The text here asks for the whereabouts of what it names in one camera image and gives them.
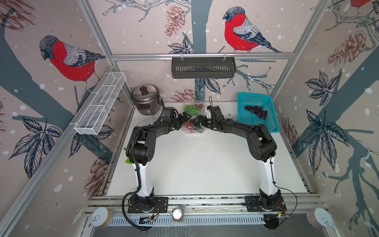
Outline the green grape bunch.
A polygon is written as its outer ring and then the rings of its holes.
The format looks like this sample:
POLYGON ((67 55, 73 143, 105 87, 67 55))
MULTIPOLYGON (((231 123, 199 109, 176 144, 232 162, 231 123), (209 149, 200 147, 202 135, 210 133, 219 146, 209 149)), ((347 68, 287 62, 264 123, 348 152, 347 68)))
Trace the green grape bunch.
POLYGON ((191 114, 192 116, 199 116, 202 114, 202 110, 194 107, 193 105, 186 105, 184 107, 184 111, 187 112, 188 114, 191 114))

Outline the pink red grape bunch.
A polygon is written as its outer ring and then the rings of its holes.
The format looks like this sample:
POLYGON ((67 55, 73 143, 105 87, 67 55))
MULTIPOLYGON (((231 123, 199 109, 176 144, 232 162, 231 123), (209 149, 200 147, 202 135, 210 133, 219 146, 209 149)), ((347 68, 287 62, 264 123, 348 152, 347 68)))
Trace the pink red grape bunch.
POLYGON ((188 121, 184 124, 184 132, 185 133, 194 133, 194 125, 191 121, 188 121))

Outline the clear clamshell container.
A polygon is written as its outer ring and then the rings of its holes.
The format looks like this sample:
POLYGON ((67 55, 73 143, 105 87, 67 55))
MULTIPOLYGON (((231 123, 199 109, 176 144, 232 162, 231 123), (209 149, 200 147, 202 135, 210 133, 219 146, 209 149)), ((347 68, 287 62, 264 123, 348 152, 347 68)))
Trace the clear clamshell container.
POLYGON ((204 115, 205 108, 203 103, 185 103, 184 112, 190 114, 193 117, 204 115))
POLYGON ((200 125, 195 125, 195 123, 192 120, 189 120, 186 123, 184 123, 182 131, 184 132, 185 136, 199 137, 203 135, 203 133, 205 132, 205 128, 200 125))

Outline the teal plastic basket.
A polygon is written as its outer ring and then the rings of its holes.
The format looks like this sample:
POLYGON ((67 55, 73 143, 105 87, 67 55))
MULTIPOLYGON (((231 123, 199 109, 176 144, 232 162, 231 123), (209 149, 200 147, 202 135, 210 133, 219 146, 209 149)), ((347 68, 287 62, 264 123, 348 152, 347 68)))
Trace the teal plastic basket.
POLYGON ((273 100, 268 95, 239 93, 238 121, 247 125, 264 124, 270 133, 280 131, 273 100))

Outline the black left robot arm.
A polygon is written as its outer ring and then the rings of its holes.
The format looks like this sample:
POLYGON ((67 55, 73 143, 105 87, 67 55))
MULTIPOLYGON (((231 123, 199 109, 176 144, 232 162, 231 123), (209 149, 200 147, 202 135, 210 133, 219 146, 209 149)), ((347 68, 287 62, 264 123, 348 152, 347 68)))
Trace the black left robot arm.
POLYGON ((190 119, 191 115, 186 112, 180 113, 174 107, 163 106, 161 114, 153 123, 133 128, 125 148, 126 156, 134 167, 137 182, 136 191, 125 195, 130 197, 129 213, 134 210, 145 213, 158 210, 149 167, 149 162, 155 155, 157 138, 179 130, 190 119))

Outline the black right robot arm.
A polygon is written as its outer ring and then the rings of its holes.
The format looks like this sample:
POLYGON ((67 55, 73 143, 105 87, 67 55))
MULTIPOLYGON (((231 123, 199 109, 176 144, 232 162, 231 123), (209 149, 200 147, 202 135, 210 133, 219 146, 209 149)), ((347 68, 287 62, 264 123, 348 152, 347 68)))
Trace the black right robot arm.
POLYGON ((270 132, 262 123, 247 125, 226 119, 218 106, 208 106, 207 111, 210 116, 197 116, 193 120, 193 124, 246 139, 249 152, 259 165, 261 177, 260 206, 266 211, 273 210, 282 196, 276 185, 274 172, 277 144, 270 132))

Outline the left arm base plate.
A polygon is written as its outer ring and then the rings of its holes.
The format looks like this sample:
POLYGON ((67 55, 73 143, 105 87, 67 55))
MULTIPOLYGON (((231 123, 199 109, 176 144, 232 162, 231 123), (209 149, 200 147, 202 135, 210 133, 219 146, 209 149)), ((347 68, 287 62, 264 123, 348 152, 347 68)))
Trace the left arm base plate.
POLYGON ((131 198, 127 212, 139 213, 166 213, 168 209, 168 197, 140 197, 131 198))

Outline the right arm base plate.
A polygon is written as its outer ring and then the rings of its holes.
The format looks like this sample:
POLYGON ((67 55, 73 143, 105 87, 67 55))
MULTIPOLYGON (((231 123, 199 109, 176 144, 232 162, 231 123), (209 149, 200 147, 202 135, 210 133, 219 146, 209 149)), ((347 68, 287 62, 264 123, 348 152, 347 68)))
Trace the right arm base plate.
POLYGON ((287 207, 282 196, 261 197, 245 196, 245 206, 248 212, 286 212, 287 207))

